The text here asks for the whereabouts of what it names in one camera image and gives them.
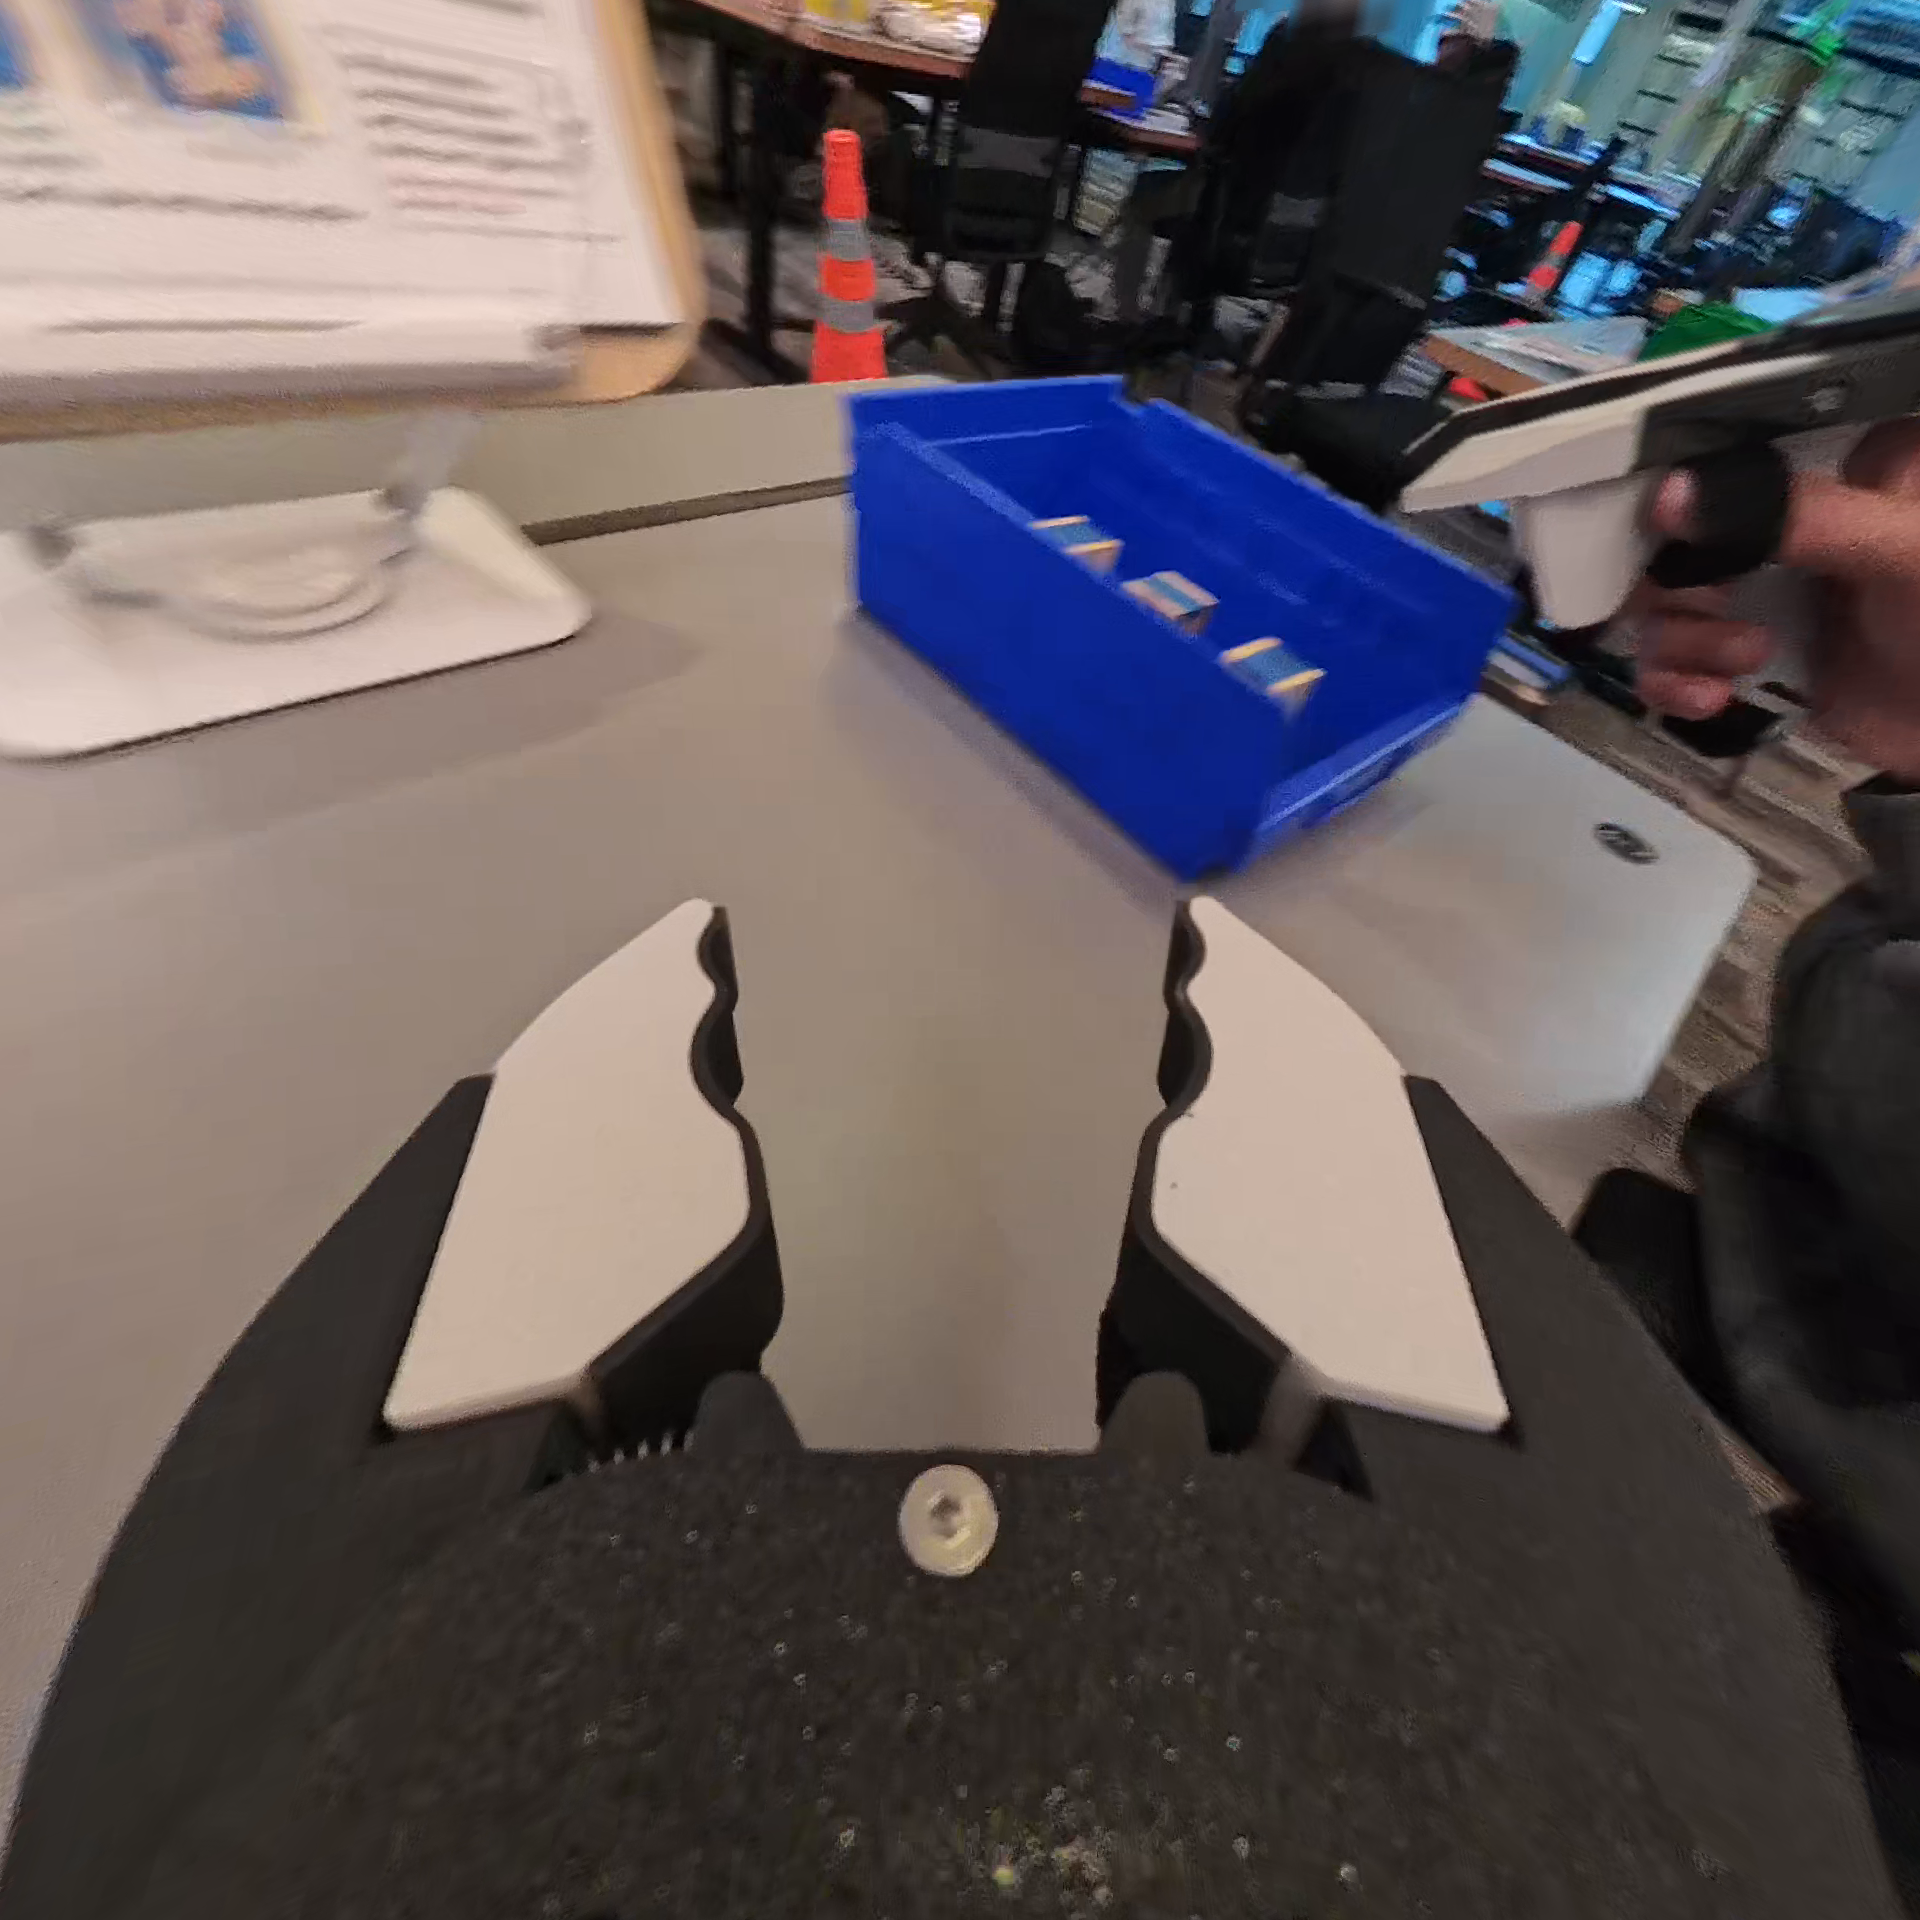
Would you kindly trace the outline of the black office chair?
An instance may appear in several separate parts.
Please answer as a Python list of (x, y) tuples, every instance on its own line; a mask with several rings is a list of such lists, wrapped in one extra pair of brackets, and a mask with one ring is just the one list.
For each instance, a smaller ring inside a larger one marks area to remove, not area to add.
[(908, 241), (922, 295), (881, 308), (885, 346), (949, 343), (974, 369), (1003, 359), (1011, 277), (1050, 251), (1072, 135), (1110, 3), (1000, 3), (915, 175)]
[(1421, 337), (1505, 131), (1521, 47), (1505, 37), (1497, 5), (1459, 5), (1430, 63), (1376, 47), (1346, 67), (1304, 272), (1238, 397), (1238, 426), (1266, 450), (1289, 445), (1304, 402), (1371, 396)]

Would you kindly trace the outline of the printed instruction sheet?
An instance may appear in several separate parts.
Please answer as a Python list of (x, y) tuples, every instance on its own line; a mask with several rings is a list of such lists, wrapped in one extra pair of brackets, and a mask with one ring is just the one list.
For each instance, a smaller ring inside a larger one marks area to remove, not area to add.
[(8, 329), (689, 317), (596, 5), (4, 5)]

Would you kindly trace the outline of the white stand with wooden board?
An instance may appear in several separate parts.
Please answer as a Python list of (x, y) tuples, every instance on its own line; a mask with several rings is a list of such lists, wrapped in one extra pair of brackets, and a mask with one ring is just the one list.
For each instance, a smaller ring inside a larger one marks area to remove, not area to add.
[(261, 714), (529, 657), (592, 611), (504, 512), (454, 485), (481, 417), (624, 402), (689, 359), (704, 283), (637, 5), (594, 3), (616, 97), (689, 297), (672, 327), (354, 322), (4, 327), (4, 445), (302, 417), (395, 417), (373, 485), (108, 511), (73, 482), (4, 488), (8, 761), (73, 761)]

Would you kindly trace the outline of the group of wooden cubes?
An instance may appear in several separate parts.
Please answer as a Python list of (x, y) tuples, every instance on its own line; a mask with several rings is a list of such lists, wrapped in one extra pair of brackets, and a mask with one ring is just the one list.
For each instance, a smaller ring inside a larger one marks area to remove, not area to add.
[[(1120, 577), (1122, 540), (1085, 514), (1032, 519), (1026, 531), (1050, 549), (1099, 577)], [(1120, 591), (1148, 613), (1163, 618), (1179, 634), (1206, 637), (1218, 609), (1212, 591), (1172, 568), (1126, 581)], [(1216, 655), (1216, 664), (1237, 681), (1259, 691), (1272, 704), (1297, 714), (1322, 689), (1325, 672), (1294, 651), (1282, 637), (1258, 636)]]

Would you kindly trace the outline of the blue plastic bin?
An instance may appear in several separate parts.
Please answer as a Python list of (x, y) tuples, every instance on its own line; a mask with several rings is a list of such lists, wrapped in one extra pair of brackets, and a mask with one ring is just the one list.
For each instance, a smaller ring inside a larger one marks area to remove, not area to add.
[[(1354, 810), (1466, 714), (1518, 597), (1116, 378), (853, 386), (856, 599), (1132, 843), (1238, 874)], [(1085, 514), (1099, 577), (1026, 531)], [(1178, 570), (1198, 640), (1120, 591)], [(1282, 637), (1325, 680), (1286, 711), (1216, 655)]]

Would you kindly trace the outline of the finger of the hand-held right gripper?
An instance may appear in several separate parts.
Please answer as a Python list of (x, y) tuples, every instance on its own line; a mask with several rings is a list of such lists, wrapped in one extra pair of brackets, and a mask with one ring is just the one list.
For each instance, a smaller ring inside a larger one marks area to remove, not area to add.
[(1654, 468), (1641, 457), (1643, 394), (1657, 383), (1657, 363), (1621, 363), (1444, 415), (1402, 456), (1400, 511), (1580, 489), (1614, 489), (1641, 511), (1654, 488)]

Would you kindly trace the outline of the person's right forearm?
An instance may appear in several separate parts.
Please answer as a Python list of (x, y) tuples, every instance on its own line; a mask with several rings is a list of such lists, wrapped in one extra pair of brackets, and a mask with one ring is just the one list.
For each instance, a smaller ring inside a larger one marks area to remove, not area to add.
[(1864, 859), (1859, 888), (1889, 919), (1917, 915), (1917, 786), (1873, 776), (1843, 799), (1849, 834)]

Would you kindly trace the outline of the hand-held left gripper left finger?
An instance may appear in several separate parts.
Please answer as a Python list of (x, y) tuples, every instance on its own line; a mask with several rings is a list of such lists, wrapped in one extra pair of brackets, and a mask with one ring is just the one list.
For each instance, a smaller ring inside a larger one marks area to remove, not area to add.
[(729, 915), (690, 898), (498, 1056), (386, 1427), (565, 1405), (689, 1433), (710, 1381), (758, 1371), (785, 1289), (737, 1001)]

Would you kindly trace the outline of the person's right hand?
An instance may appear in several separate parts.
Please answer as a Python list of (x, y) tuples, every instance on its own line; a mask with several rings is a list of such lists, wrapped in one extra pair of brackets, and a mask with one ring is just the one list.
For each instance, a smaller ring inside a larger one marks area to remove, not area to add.
[[(1777, 562), (1814, 587), (1804, 645), (1809, 719), (1849, 760), (1902, 791), (1917, 786), (1917, 420), (1869, 427), (1837, 472), (1793, 479)], [(1731, 585), (1643, 581), (1630, 609), (1635, 683), (1645, 708), (1705, 723), (1770, 657), (1733, 613)]]

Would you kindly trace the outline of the person's body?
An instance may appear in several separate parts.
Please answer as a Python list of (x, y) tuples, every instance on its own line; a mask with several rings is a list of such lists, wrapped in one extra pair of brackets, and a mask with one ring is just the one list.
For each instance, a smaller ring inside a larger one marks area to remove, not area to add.
[(1784, 954), (1764, 1059), (1705, 1095), (1688, 1187), (1595, 1181), (1576, 1242), (1740, 1450), (1917, 1890), (1917, 917), (1864, 877)]

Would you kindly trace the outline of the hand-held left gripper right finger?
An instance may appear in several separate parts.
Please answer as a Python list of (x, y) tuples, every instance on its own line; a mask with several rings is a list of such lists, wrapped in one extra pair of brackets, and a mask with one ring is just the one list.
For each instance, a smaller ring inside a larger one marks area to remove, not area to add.
[(1409, 1079), (1221, 901), (1178, 905), (1102, 1307), (1102, 1423), (1179, 1376), (1218, 1453), (1301, 1457), (1338, 1409), (1499, 1435), (1512, 1410)]

